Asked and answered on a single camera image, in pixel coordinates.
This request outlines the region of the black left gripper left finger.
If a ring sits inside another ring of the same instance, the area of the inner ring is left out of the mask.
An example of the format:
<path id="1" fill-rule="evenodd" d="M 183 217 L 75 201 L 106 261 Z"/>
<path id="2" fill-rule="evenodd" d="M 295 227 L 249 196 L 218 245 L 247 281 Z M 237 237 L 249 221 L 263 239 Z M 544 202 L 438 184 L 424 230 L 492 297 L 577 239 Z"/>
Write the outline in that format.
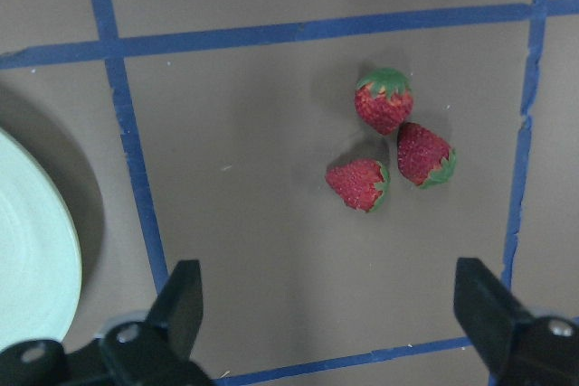
<path id="1" fill-rule="evenodd" d="M 1 352 L 1 383 L 210 385 L 190 359 L 203 313 L 200 264 L 181 260 L 144 319 L 117 323 L 72 353 L 53 339 L 13 344 Z"/>

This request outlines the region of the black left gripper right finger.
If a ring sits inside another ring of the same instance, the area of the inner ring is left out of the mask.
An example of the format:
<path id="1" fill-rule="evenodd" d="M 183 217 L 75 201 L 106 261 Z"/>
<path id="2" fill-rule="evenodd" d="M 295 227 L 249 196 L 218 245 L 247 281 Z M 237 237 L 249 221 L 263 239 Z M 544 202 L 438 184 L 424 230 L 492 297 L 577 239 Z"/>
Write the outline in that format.
<path id="1" fill-rule="evenodd" d="M 457 259 L 453 312 L 497 385 L 578 383 L 578 324 L 525 307 L 480 259 Z"/>

